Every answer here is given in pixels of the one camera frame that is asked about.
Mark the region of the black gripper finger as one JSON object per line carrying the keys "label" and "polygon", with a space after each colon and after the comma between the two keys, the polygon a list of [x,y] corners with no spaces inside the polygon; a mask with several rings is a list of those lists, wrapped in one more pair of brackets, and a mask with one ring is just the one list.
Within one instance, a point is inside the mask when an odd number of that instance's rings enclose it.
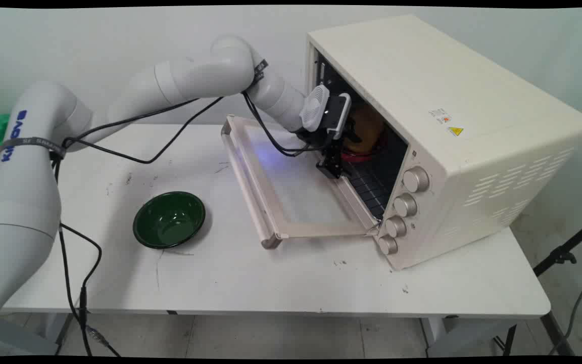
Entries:
{"label": "black gripper finger", "polygon": [[329,152],[322,152],[321,159],[316,163],[316,168],[325,177],[333,177],[332,173],[332,155]]}
{"label": "black gripper finger", "polygon": [[343,173],[342,145],[330,145],[330,173],[332,179],[339,179]]}

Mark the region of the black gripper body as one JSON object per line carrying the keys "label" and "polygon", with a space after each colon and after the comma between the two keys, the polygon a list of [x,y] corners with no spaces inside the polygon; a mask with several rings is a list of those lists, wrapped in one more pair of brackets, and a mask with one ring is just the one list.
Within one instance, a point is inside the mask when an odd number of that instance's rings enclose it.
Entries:
{"label": "black gripper body", "polygon": [[298,156],[305,151],[317,150],[322,155],[326,157],[341,157],[343,150],[344,138],[335,138],[332,131],[328,131],[325,128],[317,129],[315,132],[309,132],[305,129],[299,129],[296,136],[305,143],[302,151],[295,152],[295,156]]}

